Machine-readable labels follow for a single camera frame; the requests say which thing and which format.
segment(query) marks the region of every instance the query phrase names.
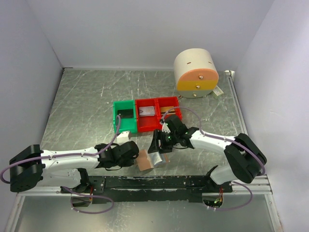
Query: white cylinder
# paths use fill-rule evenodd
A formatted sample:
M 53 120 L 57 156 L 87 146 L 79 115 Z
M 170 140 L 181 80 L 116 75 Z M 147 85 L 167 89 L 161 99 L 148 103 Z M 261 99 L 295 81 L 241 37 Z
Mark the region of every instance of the white cylinder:
M 210 53 L 202 48 L 181 52 L 174 61 L 174 75 L 176 88 L 185 98 L 206 96 L 219 80 Z

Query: metal table surface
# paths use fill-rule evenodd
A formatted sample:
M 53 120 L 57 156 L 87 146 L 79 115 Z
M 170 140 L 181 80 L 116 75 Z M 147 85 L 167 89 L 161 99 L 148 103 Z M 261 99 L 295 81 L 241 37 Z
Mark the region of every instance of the metal table surface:
M 241 132 L 233 95 L 225 76 L 220 73 L 218 86 L 224 95 L 212 94 L 199 99 L 179 99 L 179 105 L 195 110 L 205 131 L 221 135 Z M 114 135 L 112 102 L 177 96 L 173 72 L 153 71 L 79 71 L 66 69 L 50 113 L 41 147 L 47 150 L 74 150 L 109 143 Z M 198 120 L 181 110 L 183 122 L 197 126 Z M 152 132 L 133 134 L 140 150 L 148 149 Z M 108 172 L 95 169 L 90 175 L 202 175 L 215 165 L 227 162 L 225 156 L 202 149 L 175 150 L 168 153 L 170 163 L 151 171 L 137 166 Z
M 231 79 L 219 73 L 218 86 L 224 95 L 200 99 L 179 99 L 180 106 L 195 110 L 204 130 L 222 135 L 246 132 Z M 109 142 L 113 136 L 112 102 L 131 99 L 177 96 L 173 72 L 166 71 L 84 71 L 66 69 L 60 82 L 41 143 L 42 149 L 73 150 Z M 196 126 L 195 116 L 182 110 L 183 122 Z M 152 133 L 133 137 L 140 149 L 148 149 Z M 202 175 L 214 165 L 225 164 L 223 155 L 201 149 L 177 150 L 168 154 L 170 163 L 140 172 L 136 166 L 91 175 Z M 16 201 L 16 229 L 12 231 L 277 231 L 276 210 L 266 176 L 250 188 L 255 195 L 250 205 L 234 212 L 211 212 L 200 203 L 138 202 L 116 203 L 103 215 L 84 215 L 70 210 L 70 198 L 55 192 L 23 192 Z M 224 207 L 247 201 L 248 192 L 225 196 Z M 92 205 L 98 211 L 108 204 Z

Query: cable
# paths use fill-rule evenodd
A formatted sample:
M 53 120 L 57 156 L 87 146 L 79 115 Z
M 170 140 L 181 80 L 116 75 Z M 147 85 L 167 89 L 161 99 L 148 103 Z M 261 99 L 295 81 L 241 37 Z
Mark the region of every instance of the cable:
M 235 206 L 235 207 L 226 208 L 226 209 L 214 208 L 214 207 L 211 207 L 211 206 L 208 206 L 208 205 L 207 205 L 207 209 L 211 208 L 211 209 L 213 209 L 214 211 L 217 211 L 217 210 L 218 210 L 218 211 L 230 211 L 230 210 L 240 209 L 240 208 L 245 207 L 245 206 L 247 206 L 247 205 L 250 204 L 250 202 L 251 202 L 252 199 L 253 199 L 253 193 L 252 193 L 252 191 L 251 191 L 247 186 L 245 186 L 244 184 L 241 184 L 241 183 L 239 183 L 239 182 L 237 182 L 237 181 L 232 181 L 232 182 L 235 183 L 235 184 L 238 184 L 238 185 L 240 185 L 240 186 L 243 186 L 245 189 L 247 189 L 247 190 L 249 191 L 249 193 L 250 193 L 250 198 L 249 198 L 249 200 L 248 200 L 246 203 L 244 203 L 244 204 L 241 204 L 241 205 L 238 205 L 238 206 Z
M 220 136 L 216 136 L 216 135 L 212 135 L 212 134 L 208 134 L 208 133 L 204 132 L 204 131 L 202 130 L 202 120 L 201 120 L 200 116 L 198 116 L 198 114 L 197 114 L 195 111 L 193 111 L 193 110 L 191 110 L 191 109 L 189 109 L 189 108 L 187 108 L 187 107 L 176 106 L 176 107 L 173 107 L 173 108 L 167 110 L 167 111 L 163 114 L 162 119 L 164 120 L 165 116 L 169 113 L 169 111 L 171 111 L 171 110 L 173 110 L 173 109 L 176 109 L 176 108 L 182 108 L 182 109 L 191 111 L 191 112 L 198 118 L 198 120 L 199 120 L 199 132 L 200 132 L 202 135 L 207 136 L 207 137 L 210 137 L 210 138 L 213 138 L 213 139 L 219 139 L 219 140 L 223 140 L 223 141 L 226 140 L 226 141 L 231 142 L 231 143 L 233 143 L 233 144 L 235 144 L 235 145 L 241 147 L 242 149 L 244 149 L 244 150 L 245 150 L 246 152 L 248 152 L 248 153 L 258 162 L 258 164 L 261 166 L 261 168 L 262 168 L 262 173 L 260 173 L 259 175 L 264 175 L 264 174 L 265 174 L 265 166 L 264 166 L 264 164 L 261 162 L 261 160 L 260 160 L 250 149 L 246 148 L 244 145 L 242 145 L 242 144 L 240 144 L 240 143 L 238 143 L 238 142 L 236 142 L 236 141 L 234 141 L 234 140 L 232 140 L 232 139 L 228 139 L 228 138 L 224 138 L 224 137 L 220 137 Z
M 89 200 L 92 201 L 91 195 L 93 195 L 93 186 L 90 187 L 90 194 L 89 195 L 90 195 Z
M 116 118 L 118 119 L 118 125 L 117 125 L 117 130 L 116 130 L 116 133 L 114 135 L 114 137 L 112 138 L 111 142 L 109 144 L 106 145 L 105 148 L 103 148 L 102 150 L 100 150 L 99 152 L 97 153 L 94 153 L 94 154 L 88 154 L 88 153 L 85 153 L 84 156 L 96 156 L 98 154 L 101 154 L 102 152 L 104 152 L 106 149 L 108 149 L 112 143 L 115 141 L 118 133 L 119 133 L 119 129 L 120 129 L 120 124 L 121 124 L 121 118 L 119 115 L 116 116 Z M 58 157 L 65 157 L 65 156 L 80 156 L 82 155 L 81 153 L 71 153 L 71 154 L 62 154 L 62 155 L 54 155 L 53 158 L 58 158 Z M 0 180 L 5 183 L 5 184 L 9 184 L 10 182 L 5 180 L 3 175 L 4 173 L 10 169 L 10 168 L 13 168 L 17 165 L 20 165 L 20 164 L 23 164 L 23 163 L 27 163 L 27 162 L 31 162 L 31 161 L 35 161 L 35 160 L 43 160 L 43 159 L 50 159 L 51 156 L 40 156 L 40 157 L 34 157 L 34 158 L 29 158 L 29 159 L 24 159 L 22 161 L 18 161 L 18 162 L 15 162 L 15 163 L 12 163 L 11 165 L 9 165 L 8 167 L 6 167 L 5 169 L 3 169 L 1 172 L 0 172 Z
M 216 136 L 216 135 L 207 134 L 206 132 L 204 132 L 204 131 L 202 130 L 202 120 L 201 120 L 200 116 L 198 116 L 198 114 L 197 114 L 195 111 L 193 111 L 193 110 L 191 110 L 191 109 L 189 109 L 189 108 L 187 108 L 187 107 L 176 106 L 176 107 L 173 107 L 173 108 L 167 110 L 167 111 L 163 114 L 163 116 L 162 116 L 163 121 L 164 121 L 165 116 L 168 114 L 168 112 L 169 112 L 170 110 L 173 110 L 173 109 L 176 109 L 176 108 L 182 108 L 182 109 L 188 110 L 188 111 L 192 112 L 192 113 L 198 118 L 198 120 L 199 120 L 199 132 L 200 132 L 202 135 L 208 136 L 208 137 L 214 138 L 214 139 L 229 141 L 229 142 L 234 143 L 235 145 L 241 147 L 241 148 L 244 149 L 245 151 L 247 151 L 247 152 L 259 163 L 259 165 L 261 166 L 261 168 L 262 168 L 262 173 L 259 174 L 259 175 L 264 175 L 264 174 L 265 174 L 265 166 L 264 166 L 263 163 L 260 161 L 260 159 L 259 159 L 250 149 L 246 148 L 245 146 L 243 146 L 242 144 L 240 144 L 240 143 L 238 143 L 238 142 L 236 142 L 236 141 L 234 141 L 234 140 L 227 139 L 227 138 L 220 137 L 220 136 Z M 219 210 L 219 211 L 235 210 L 235 209 L 240 209 L 240 208 L 242 208 L 242 207 L 245 207 L 246 205 L 248 205 L 248 204 L 252 201 L 252 199 L 253 199 L 253 193 L 252 193 L 252 191 L 251 191 L 247 186 L 245 186 L 244 184 L 241 184 L 241 183 L 239 183 L 239 182 L 237 182 L 237 181 L 232 181 L 232 182 L 235 183 L 235 184 L 238 184 L 238 185 L 240 185 L 240 186 L 243 186 L 244 188 L 246 188 L 246 189 L 249 191 L 249 193 L 250 193 L 250 199 L 249 199 L 245 204 L 242 204 L 242 205 L 239 205 L 239 206 L 235 206 L 235 207 L 231 207 L 231 208 L 227 208 L 227 209 L 220 209 L 220 208 L 216 209 L 216 208 L 213 208 L 213 207 L 210 207 L 210 206 L 207 206 L 207 207 L 208 207 L 207 209 L 212 208 L 212 209 L 214 209 L 214 211 L 215 211 L 215 210 Z
M 179 149 L 179 150 L 183 150 L 183 149 L 187 149 L 188 147 L 174 147 L 174 146 L 172 146 L 173 148 L 175 148 L 175 149 Z
M 66 191 L 70 192 L 71 194 L 76 194 L 78 196 L 81 196 L 81 197 L 89 197 L 89 195 L 86 195 L 86 194 L 81 194 L 81 193 L 78 193 L 78 192 L 74 192 L 72 191 L 71 189 L 69 189 L 68 187 L 64 187 L 62 186 Z M 87 212 L 87 211 L 83 211 L 83 210 L 78 210 L 76 209 L 74 206 L 73 206 L 73 198 L 71 198 L 71 209 L 78 212 L 78 213 L 83 213 L 83 214 L 102 214 L 102 213 L 106 213 L 108 211 L 110 211 L 114 205 L 115 205 L 115 202 L 112 200 L 112 198 L 109 198 L 109 197 L 105 197 L 105 196 L 98 196 L 98 195 L 92 195 L 91 196 L 92 198 L 103 198 L 103 199 L 106 199 L 106 200 L 109 200 L 112 205 L 108 208 L 108 209 L 105 209 L 105 210 L 102 210 L 102 211 L 98 211 L 98 212 Z
M 120 170 L 120 169 L 122 169 L 122 167 L 117 168 L 117 169 L 107 169 L 107 168 L 105 168 L 106 171 L 118 171 L 118 170 Z

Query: purple cable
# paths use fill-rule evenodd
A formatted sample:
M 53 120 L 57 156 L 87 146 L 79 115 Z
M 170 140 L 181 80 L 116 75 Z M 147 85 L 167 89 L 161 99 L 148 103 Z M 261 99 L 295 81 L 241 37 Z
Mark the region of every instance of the purple cable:
M 25 160 L 22 160 L 22 161 L 18 161 L 16 163 L 12 163 L 11 165 L 9 165 L 8 167 L 6 167 L 5 169 L 3 169 L 0 173 L 0 180 L 5 183 L 5 184 L 9 184 L 10 182 L 5 180 L 4 177 L 3 177 L 3 174 L 10 168 L 13 168 L 14 166 L 17 166 L 19 164 L 22 164 L 22 163 L 27 163 L 27 162 L 30 162 L 30 161 L 35 161 L 35 160 L 42 160 L 42 159 L 49 159 L 50 156 L 40 156 L 40 157 L 34 157 L 34 158 L 30 158 L 30 159 L 25 159 Z
M 191 109 L 189 109 L 189 108 L 187 108 L 187 107 L 182 107 L 182 106 L 173 107 L 173 108 L 167 110 L 167 111 L 163 114 L 162 119 L 164 120 L 165 116 L 169 113 L 169 111 L 171 111 L 171 110 L 173 110 L 173 109 L 176 109 L 176 108 L 182 108 L 182 109 L 188 110 L 188 111 L 192 112 L 192 113 L 198 118 L 198 120 L 199 120 L 199 132 L 200 132 L 202 135 L 208 136 L 208 137 L 214 138 L 214 139 L 224 140 L 224 138 L 222 138 L 222 137 L 204 133 L 204 131 L 202 130 L 202 120 L 201 120 L 201 118 L 198 116 L 198 114 L 197 114 L 195 111 L 193 111 L 193 110 L 191 110 Z M 262 173 L 261 173 L 260 175 L 264 175 L 264 174 L 265 174 L 265 167 L 264 167 L 263 163 L 260 161 L 260 159 L 259 159 L 251 150 L 249 150 L 248 148 L 246 148 L 245 146 L 243 146 L 242 144 L 240 144 L 240 143 L 238 143 L 238 142 L 236 142 L 236 141 L 234 141 L 234 140 L 227 139 L 227 138 L 226 138 L 225 140 L 226 140 L 226 141 L 229 141 L 229 142 L 231 142 L 231 143 L 234 143 L 235 145 L 241 147 L 242 149 L 244 149 L 245 151 L 247 151 L 250 155 L 252 155 L 252 157 L 253 157 L 253 158 L 260 164 L 260 166 L 262 167 Z M 245 186 L 244 184 L 241 184 L 241 183 L 239 183 L 239 182 L 236 182 L 236 181 L 232 181 L 232 182 L 235 183 L 235 184 L 238 184 L 238 185 L 240 185 L 240 186 L 243 186 L 244 188 L 246 188 L 246 189 L 249 191 L 249 193 L 250 193 L 250 199 L 249 199 L 245 204 L 242 204 L 242 205 L 239 205 L 239 206 L 235 206 L 235 207 L 231 207 L 231 208 L 226 208 L 226 209 L 220 209 L 220 208 L 216 209 L 216 208 L 213 208 L 213 207 L 209 207 L 209 208 L 212 208 L 212 209 L 218 210 L 218 211 L 230 211 L 230 210 L 240 209 L 240 208 L 242 208 L 242 207 L 245 207 L 246 205 L 248 205 L 248 204 L 252 201 L 252 199 L 253 199 L 253 193 L 252 193 L 252 191 L 251 191 L 247 186 Z
M 197 114 L 195 111 L 193 111 L 193 110 L 191 110 L 191 109 L 189 109 L 189 108 L 187 108 L 187 107 L 176 106 L 176 107 L 173 107 L 173 108 L 167 110 L 167 111 L 163 114 L 162 119 L 164 120 L 165 116 L 169 113 L 169 111 L 171 111 L 171 110 L 173 110 L 173 109 L 176 109 L 176 108 L 182 108 L 182 109 L 191 111 L 191 112 L 198 118 L 198 120 L 199 120 L 199 132 L 201 132 L 202 135 L 207 136 L 207 137 L 210 137 L 210 138 L 213 138 L 213 139 L 219 139 L 219 140 L 223 140 L 223 141 L 226 140 L 226 141 L 231 142 L 231 143 L 233 143 L 233 144 L 235 144 L 235 145 L 241 147 L 242 149 L 244 149 L 244 150 L 245 150 L 246 152 L 248 152 L 248 153 L 258 162 L 258 164 L 261 166 L 261 168 L 262 168 L 262 173 L 260 173 L 259 175 L 264 175 L 264 174 L 265 174 L 265 167 L 264 167 L 264 164 L 261 162 L 261 160 L 260 160 L 250 149 L 246 148 L 244 145 L 242 145 L 242 144 L 240 144 L 240 143 L 238 143 L 238 142 L 236 142 L 236 141 L 234 141 L 234 140 L 231 140 L 231 139 L 228 139 L 228 138 L 224 139 L 223 137 L 220 137 L 220 136 L 216 136 L 216 135 L 211 135 L 211 134 L 204 133 L 204 131 L 202 130 L 202 120 L 201 120 L 200 116 L 198 116 L 198 114 Z
M 74 211 L 76 211 L 76 212 L 78 212 L 78 213 L 83 213 L 83 214 L 102 214 L 102 213 L 106 213 L 106 212 L 110 211 L 110 210 L 114 207 L 114 205 L 115 205 L 115 202 L 114 202 L 111 198 L 109 198 L 109 197 L 98 196 L 98 195 L 91 195 L 91 196 L 90 196 L 90 195 L 86 195 L 86 194 L 81 194 L 81 193 L 74 192 L 74 191 L 70 190 L 68 187 L 64 187 L 64 186 L 62 186 L 62 187 L 63 187 L 66 191 L 68 191 L 68 192 L 70 192 L 70 193 L 72 193 L 72 194 L 76 194 L 76 195 L 81 196 L 81 197 L 103 198 L 103 199 L 109 200 L 109 201 L 112 203 L 111 207 L 109 207 L 108 209 L 105 209 L 105 210 L 102 210 L 102 211 L 99 211 L 99 212 L 87 212 L 87 211 L 83 211 L 83 210 L 78 210 L 78 209 L 76 209 L 76 208 L 73 206 L 73 198 L 71 198 L 71 207 L 72 207 L 72 210 L 74 210 Z
M 117 135 L 119 133 L 119 129 L 120 129 L 120 124 L 121 124 L 121 118 L 119 115 L 117 115 L 117 118 L 118 118 L 118 125 L 117 125 L 117 130 L 116 130 L 116 133 L 114 135 L 114 137 L 112 138 L 111 142 L 109 144 L 106 145 L 105 148 L 103 148 L 102 150 L 100 150 L 99 152 L 95 153 L 95 154 L 88 154 L 88 153 L 85 153 L 84 156 L 96 156 L 98 154 L 101 154 L 102 152 L 104 152 L 106 149 L 108 149 L 112 143 L 115 141 L 115 139 L 117 138 Z M 59 157 L 65 157 L 65 156 L 80 156 L 81 153 L 71 153 L 71 154 L 62 154 L 62 155 L 54 155 L 53 158 L 59 158 Z M 34 158 L 30 158 L 30 159 L 25 159 L 25 160 L 22 160 L 22 161 L 18 161 L 18 162 L 15 162 L 15 163 L 12 163 L 11 165 L 9 165 L 8 167 L 6 167 L 5 169 L 3 169 L 1 172 L 0 172 L 0 180 L 5 183 L 5 184 L 9 184 L 10 182 L 5 180 L 3 175 L 4 173 L 10 169 L 10 168 L 13 168 L 14 166 L 17 166 L 17 165 L 20 165 L 20 164 L 23 164 L 23 163 L 27 163 L 27 162 L 31 162 L 31 161 L 35 161 L 35 160 L 42 160 L 42 159 L 50 159 L 51 157 L 50 156 L 40 156 L 40 157 L 34 157 Z
M 117 115 L 116 118 L 118 119 L 117 130 L 116 130 L 116 133 L 115 133 L 114 137 L 112 138 L 111 142 L 109 144 L 107 144 L 105 148 L 98 151 L 97 153 L 94 153 L 94 154 L 84 153 L 83 154 L 84 156 L 97 156 L 97 155 L 101 154 L 102 152 L 106 151 L 113 144 L 113 142 L 117 138 L 117 135 L 119 134 L 120 124 L 121 124 L 121 117 L 119 115 Z M 65 156 L 80 156 L 80 155 L 81 155 L 81 153 L 62 154 L 62 155 L 54 155 L 53 158 L 65 157 Z

